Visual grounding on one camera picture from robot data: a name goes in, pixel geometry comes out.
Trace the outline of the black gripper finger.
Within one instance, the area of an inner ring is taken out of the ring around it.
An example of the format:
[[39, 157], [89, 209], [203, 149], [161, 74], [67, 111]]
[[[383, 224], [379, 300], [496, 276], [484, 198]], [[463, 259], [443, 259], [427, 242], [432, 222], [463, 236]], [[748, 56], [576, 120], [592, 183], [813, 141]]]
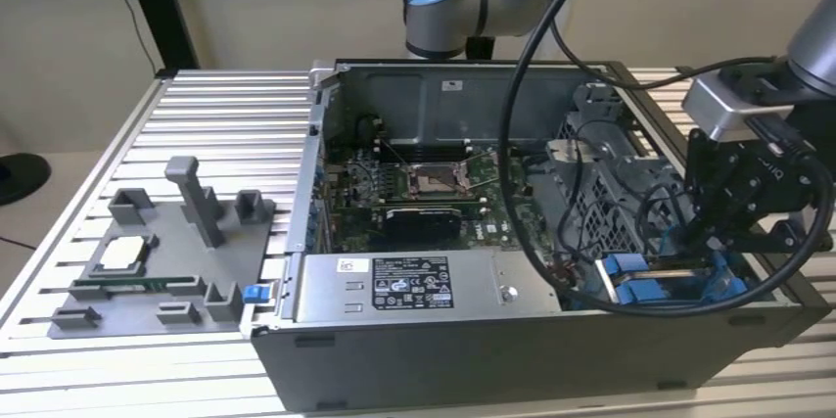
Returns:
[[685, 248], [701, 247], [716, 230], [723, 212], [720, 190], [729, 178], [729, 155], [723, 144], [701, 129], [688, 133], [685, 160], [685, 192], [693, 217], [684, 224], [679, 241]]
[[745, 228], [739, 221], [719, 224], [715, 232], [727, 249], [737, 252], [792, 252], [805, 235], [804, 226], [789, 218], [779, 220], [768, 232]]

